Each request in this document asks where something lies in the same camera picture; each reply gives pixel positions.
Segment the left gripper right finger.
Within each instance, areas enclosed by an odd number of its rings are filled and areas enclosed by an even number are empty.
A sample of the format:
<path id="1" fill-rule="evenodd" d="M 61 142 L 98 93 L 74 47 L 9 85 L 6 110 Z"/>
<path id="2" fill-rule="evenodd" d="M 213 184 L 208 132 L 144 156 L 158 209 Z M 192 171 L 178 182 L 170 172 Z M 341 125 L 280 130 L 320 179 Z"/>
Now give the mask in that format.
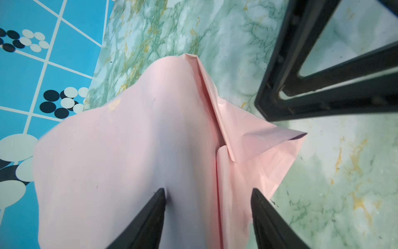
<path id="1" fill-rule="evenodd" d="M 309 249 L 257 188 L 250 203 L 259 249 Z"/>

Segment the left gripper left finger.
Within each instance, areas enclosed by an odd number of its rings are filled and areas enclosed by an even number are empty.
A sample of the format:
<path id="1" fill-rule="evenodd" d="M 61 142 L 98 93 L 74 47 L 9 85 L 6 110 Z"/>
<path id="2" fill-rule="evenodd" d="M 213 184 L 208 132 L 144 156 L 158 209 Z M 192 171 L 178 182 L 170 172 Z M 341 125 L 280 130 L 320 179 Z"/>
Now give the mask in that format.
<path id="1" fill-rule="evenodd" d="M 166 208 L 166 195 L 158 189 L 109 249 L 158 249 Z"/>

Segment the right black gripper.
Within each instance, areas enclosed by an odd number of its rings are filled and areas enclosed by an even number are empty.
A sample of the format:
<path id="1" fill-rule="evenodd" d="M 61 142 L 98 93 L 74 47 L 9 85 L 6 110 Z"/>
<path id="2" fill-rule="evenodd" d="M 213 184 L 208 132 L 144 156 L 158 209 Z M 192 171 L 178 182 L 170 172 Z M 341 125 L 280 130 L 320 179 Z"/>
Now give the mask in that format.
<path id="1" fill-rule="evenodd" d="M 255 106 L 268 121 L 396 112 L 397 1 L 289 1 Z"/>

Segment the purple wrapping paper sheet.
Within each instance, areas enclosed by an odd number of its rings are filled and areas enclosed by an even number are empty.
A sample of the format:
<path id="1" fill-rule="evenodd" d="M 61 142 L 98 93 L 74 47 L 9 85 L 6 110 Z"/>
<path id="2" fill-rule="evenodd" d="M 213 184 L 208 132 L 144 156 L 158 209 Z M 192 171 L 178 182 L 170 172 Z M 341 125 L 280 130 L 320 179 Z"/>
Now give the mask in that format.
<path id="1" fill-rule="evenodd" d="M 244 249 L 252 190 L 270 198 L 304 139 L 221 98 L 197 56 L 159 59 L 38 141 L 39 246 L 104 249 L 162 188 L 160 248 Z"/>

